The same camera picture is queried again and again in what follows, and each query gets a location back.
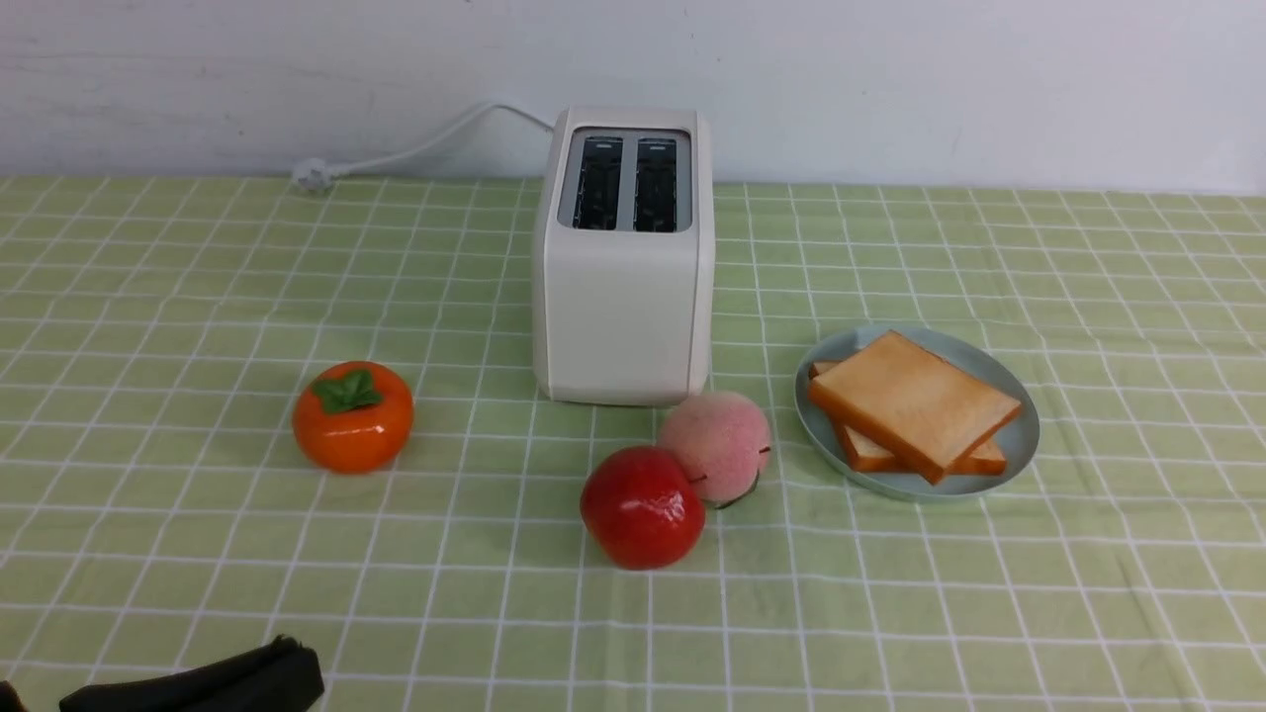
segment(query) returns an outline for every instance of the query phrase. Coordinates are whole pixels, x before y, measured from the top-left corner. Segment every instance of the toast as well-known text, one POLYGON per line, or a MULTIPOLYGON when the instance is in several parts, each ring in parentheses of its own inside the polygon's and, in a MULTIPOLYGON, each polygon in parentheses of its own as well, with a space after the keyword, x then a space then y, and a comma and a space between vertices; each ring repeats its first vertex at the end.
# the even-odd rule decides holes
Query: toast
MULTIPOLYGON (((809 366, 809 378, 817 378, 839 361, 814 361, 809 366)), ((844 451, 848 466, 856 473, 908 473, 910 466, 896 456, 880 447, 874 440, 863 436, 853 428, 841 424, 837 421, 830 423, 836 431, 836 440, 844 451)), ((1003 448, 998 447, 994 438, 989 438, 968 452, 962 460, 955 464, 950 471, 952 475, 1000 475, 1006 470, 1006 456, 1003 448)))
POLYGON ((809 400, 933 485, 1022 408, 895 331, 812 379, 809 400))

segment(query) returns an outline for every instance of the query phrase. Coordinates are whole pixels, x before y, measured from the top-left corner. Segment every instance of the toaster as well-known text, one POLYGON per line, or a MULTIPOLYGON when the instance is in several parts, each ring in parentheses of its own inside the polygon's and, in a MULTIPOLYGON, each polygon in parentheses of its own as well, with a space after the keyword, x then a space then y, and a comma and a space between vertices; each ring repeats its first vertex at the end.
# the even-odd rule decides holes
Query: toaster
POLYGON ((715 262, 711 137, 696 111, 562 111, 532 239, 542 393, 653 407, 701 391, 715 262))

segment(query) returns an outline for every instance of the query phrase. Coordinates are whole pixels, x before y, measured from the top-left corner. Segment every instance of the power cord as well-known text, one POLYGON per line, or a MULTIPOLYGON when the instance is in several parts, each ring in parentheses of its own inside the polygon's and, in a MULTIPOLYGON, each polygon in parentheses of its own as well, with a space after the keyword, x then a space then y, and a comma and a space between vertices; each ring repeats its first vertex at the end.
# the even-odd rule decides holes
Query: power cord
POLYGON ((520 109, 519 106, 515 106, 513 104, 506 104, 504 101, 485 101, 482 104, 476 104, 471 106, 470 109, 466 110, 466 113, 457 117, 457 119, 454 119, 453 123, 448 124, 448 128, 439 132, 430 139, 413 148, 409 148, 408 151, 401 151, 400 153, 392 153, 391 156, 384 156, 381 158, 370 158, 366 161, 357 161, 352 163, 328 165, 322 158, 308 158, 295 165, 295 168, 290 172, 290 179, 291 181, 294 181, 295 185, 303 188, 309 193, 324 193, 330 188, 333 188, 335 180, 343 176, 354 172, 361 172, 368 168, 375 168, 379 166, 385 166, 387 163, 405 161, 408 158, 418 156, 419 153, 425 153, 427 151, 430 151, 436 146, 439 146, 441 143, 447 141, 451 136, 461 130, 463 127, 466 127, 475 119, 482 117, 484 114, 494 109, 505 109, 506 111, 518 114, 524 119, 528 119, 529 122, 541 125, 546 130, 553 130, 552 122, 547 122, 541 117, 533 114, 532 111, 520 109))

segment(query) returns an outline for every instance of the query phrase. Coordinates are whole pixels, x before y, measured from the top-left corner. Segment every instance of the wall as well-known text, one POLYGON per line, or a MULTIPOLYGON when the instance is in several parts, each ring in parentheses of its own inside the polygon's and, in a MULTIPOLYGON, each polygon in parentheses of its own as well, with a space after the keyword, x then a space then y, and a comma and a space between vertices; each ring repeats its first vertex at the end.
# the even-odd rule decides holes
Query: wall
MULTIPOLYGON (((1260 0, 8 0, 0 171, 286 172, 495 95, 699 108, 719 180, 1266 193, 1263 38, 1260 0)), ((546 148, 500 114, 403 170, 546 148)))

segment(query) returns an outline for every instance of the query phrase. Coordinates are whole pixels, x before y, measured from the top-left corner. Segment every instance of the red apple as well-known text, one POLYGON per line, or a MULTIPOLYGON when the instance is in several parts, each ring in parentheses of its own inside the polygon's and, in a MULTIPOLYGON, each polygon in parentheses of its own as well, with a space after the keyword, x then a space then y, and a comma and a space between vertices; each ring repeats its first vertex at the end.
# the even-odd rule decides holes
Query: red apple
POLYGON ((580 516, 624 569, 660 569, 694 549, 704 505, 668 450, 641 445, 611 454, 580 493, 580 516))

